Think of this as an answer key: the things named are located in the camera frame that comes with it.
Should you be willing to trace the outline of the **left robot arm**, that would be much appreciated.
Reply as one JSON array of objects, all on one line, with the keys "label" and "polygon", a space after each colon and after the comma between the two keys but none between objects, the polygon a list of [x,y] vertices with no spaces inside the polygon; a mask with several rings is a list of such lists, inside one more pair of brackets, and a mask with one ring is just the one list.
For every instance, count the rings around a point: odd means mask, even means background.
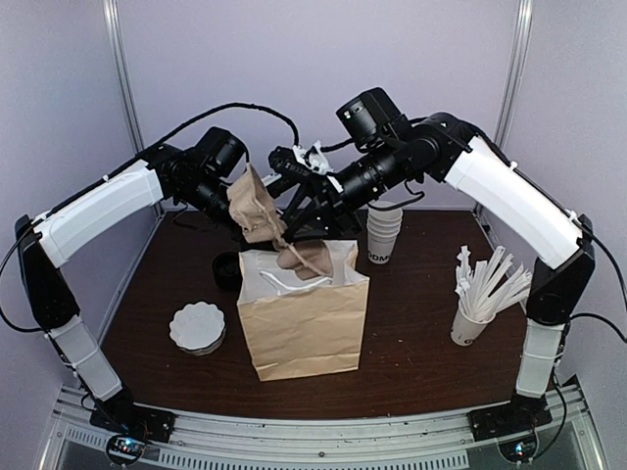
[{"label": "left robot arm", "polygon": [[191,206],[234,239],[242,228],[229,213],[225,179],[246,145],[230,131],[210,128],[200,141],[180,150],[171,131],[132,159],[51,210],[17,220],[10,253],[19,259],[24,290],[36,322],[31,332],[48,336],[59,357],[77,374],[104,420],[121,435],[134,433],[141,415],[131,391],[107,360],[80,316],[61,266],[87,243],[132,214],[174,199]]}]

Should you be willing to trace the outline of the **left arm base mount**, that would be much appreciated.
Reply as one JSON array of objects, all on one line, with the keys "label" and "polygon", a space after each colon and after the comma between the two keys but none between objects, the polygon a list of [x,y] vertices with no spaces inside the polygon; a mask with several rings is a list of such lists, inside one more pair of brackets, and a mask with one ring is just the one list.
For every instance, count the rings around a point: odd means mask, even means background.
[{"label": "left arm base mount", "polygon": [[137,405],[130,390],[123,387],[110,399],[94,402],[90,424],[114,434],[105,444],[109,460],[121,468],[137,462],[149,444],[167,444],[173,431],[175,415],[167,410]]}]

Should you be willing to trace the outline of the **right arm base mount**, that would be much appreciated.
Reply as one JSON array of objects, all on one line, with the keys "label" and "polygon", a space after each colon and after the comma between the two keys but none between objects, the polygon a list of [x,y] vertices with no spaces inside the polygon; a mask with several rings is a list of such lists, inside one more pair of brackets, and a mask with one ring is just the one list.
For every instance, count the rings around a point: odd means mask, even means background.
[{"label": "right arm base mount", "polygon": [[475,442],[497,439],[501,457],[513,464],[530,463],[539,450],[537,428],[553,420],[545,395],[529,398],[514,392],[506,403],[467,413]]}]

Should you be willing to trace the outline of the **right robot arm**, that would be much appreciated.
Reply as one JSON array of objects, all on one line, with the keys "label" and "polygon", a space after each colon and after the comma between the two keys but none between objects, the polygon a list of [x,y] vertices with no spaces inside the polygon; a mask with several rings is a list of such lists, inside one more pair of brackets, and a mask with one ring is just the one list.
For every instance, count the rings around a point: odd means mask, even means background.
[{"label": "right robot arm", "polygon": [[386,191],[430,176],[488,209],[536,254],[526,302],[527,332],[512,403],[502,414],[509,431],[524,431],[540,402],[569,323],[596,268],[601,241],[591,220],[567,211],[508,160],[476,125],[448,113],[407,118],[380,87],[363,91],[336,116],[362,157],[327,169],[319,150],[277,149],[270,166],[285,189],[298,188],[281,216],[289,241],[317,219],[327,235],[360,229],[354,213]]}]

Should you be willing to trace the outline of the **stack of white paper cups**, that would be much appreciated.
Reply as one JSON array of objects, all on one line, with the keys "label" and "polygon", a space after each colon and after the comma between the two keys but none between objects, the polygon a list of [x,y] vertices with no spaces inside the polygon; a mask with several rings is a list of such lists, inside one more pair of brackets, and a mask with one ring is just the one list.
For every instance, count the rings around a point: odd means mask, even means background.
[{"label": "stack of white paper cups", "polygon": [[397,237],[402,228],[403,210],[393,209],[388,201],[377,201],[374,208],[368,208],[367,257],[375,264],[387,263],[392,255]]}]

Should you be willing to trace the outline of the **brown paper bag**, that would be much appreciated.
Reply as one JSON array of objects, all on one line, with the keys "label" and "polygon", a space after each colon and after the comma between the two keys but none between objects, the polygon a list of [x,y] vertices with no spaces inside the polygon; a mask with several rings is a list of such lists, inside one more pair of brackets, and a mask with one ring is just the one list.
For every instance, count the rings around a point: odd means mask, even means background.
[{"label": "brown paper bag", "polygon": [[239,254],[243,277],[237,309],[262,382],[357,370],[369,278],[356,270],[355,240],[325,242],[330,276],[301,280],[277,264],[278,254]]}]

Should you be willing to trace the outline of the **cardboard cup carrier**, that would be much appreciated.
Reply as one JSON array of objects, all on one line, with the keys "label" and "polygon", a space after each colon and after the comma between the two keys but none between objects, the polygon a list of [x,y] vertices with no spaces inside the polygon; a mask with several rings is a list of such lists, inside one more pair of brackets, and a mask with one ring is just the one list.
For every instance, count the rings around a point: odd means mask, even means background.
[{"label": "cardboard cup carrier", "polygon": [[321,240],[290,243],[284,238],[287,225],[252,164],[227,189],[229,214],[249,244],[270,242],[278,251],[277,265],[291,269],[301,280],[333,277],[330,252]]}]

